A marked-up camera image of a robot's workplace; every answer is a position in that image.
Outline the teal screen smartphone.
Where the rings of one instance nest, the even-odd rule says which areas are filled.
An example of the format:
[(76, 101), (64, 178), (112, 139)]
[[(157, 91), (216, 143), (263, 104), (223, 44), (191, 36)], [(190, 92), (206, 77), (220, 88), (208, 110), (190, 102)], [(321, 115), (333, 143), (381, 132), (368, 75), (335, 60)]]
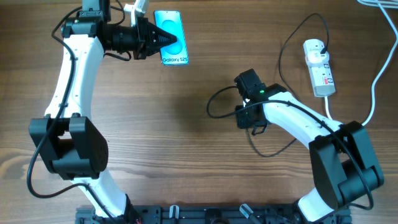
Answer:
[(161, 48), (160, 56), (165, 66), (188, 65), (189, 57), (183, 22), (179, 11), (154, 11), (154, 19), (157, 27), (176, 36), (177, 41)]

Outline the white power strip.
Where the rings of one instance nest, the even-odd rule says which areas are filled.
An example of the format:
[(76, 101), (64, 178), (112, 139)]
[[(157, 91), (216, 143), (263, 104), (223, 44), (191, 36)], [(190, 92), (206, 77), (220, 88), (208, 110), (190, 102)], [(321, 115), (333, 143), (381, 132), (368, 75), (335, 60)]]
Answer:
[[(324, 48), (324, 43), (318, 39), (308, 39), (303, 43), (304, 54), (311, 50), (319, 50), (322, 53)], [(335, 93), (335, 83), (329, 62), (321, 67), (307, 67), (315, 97), (323, 98)]]

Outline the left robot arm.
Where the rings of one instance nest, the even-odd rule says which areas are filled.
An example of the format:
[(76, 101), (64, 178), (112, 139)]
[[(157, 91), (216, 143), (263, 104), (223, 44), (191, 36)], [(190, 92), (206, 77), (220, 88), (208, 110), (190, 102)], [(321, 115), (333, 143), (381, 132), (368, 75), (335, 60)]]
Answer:
[(35, 144), (31, 163), (42, 159), (47, 170), (78, 187), (93, 204), (99, 223), (141, 223), (129, 197), (108, 168), (108, 143), (91, 120), (96, 76), (105, 56), (144, 60), (176, 36), (149, 22), (149, 3), (119, 4), (131, 22), (111, 22), (109, 1), (83, 1), (55, 27), (63, 45), (63, 60), (52, 100), (42, 118), (33, 119), (29, 134)]

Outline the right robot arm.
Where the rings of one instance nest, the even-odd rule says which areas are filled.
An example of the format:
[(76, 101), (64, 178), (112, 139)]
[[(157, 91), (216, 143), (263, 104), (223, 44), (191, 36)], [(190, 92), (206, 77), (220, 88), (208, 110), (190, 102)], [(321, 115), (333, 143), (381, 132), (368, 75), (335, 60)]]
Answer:
[(299, 102), (279, 84), (266, 86), (253, 69), (234, 83), (244, 103), (236, 107), (239, 127), (266, 129), (276, 124), (300, 141), (310, 153), (314, 189), (298, 200), (308, 222), (352, 206), (384, 184), (384, 175), (364, 126), (328, 119)]

